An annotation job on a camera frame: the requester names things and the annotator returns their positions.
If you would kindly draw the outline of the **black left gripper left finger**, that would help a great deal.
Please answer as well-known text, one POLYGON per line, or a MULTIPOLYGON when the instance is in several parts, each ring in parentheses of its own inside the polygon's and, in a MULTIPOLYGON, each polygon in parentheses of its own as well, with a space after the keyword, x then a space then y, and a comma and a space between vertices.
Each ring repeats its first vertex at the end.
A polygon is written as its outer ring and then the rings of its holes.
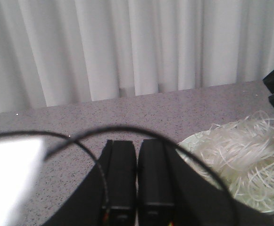
POLYGON ((100 226, 133 226, 136 215, 137 159, 132 141, 108 140, 103 149, 109 154, 105 172, 110 211, 102 202, 100 226))

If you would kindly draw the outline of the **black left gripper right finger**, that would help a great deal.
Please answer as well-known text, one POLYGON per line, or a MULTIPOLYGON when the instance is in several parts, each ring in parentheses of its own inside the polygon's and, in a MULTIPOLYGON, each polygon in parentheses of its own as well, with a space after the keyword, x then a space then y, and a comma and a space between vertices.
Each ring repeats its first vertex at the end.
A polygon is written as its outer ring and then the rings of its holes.
POLYGON ((167 226, 174 214, 174 199, 164 153, 156 139, 145 139, 138 159, 138 219, 140 226, 167 226))

